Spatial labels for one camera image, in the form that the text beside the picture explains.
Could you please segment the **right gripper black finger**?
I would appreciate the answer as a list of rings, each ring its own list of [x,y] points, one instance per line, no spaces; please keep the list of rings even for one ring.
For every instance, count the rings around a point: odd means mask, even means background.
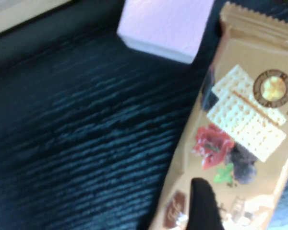
[[[215,193],[208,181],[193,178],[191,181],[190,210],[187,230],[222,230],[224,227]]]

